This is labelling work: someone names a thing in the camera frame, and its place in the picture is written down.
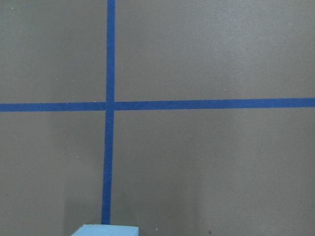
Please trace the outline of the light blue foam block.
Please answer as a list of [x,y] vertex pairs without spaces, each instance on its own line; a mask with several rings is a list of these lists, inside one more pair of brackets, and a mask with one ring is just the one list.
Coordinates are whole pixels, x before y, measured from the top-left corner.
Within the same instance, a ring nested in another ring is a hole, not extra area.
[[72,236],[139,236],[139,228],[116,225],[83,225]]

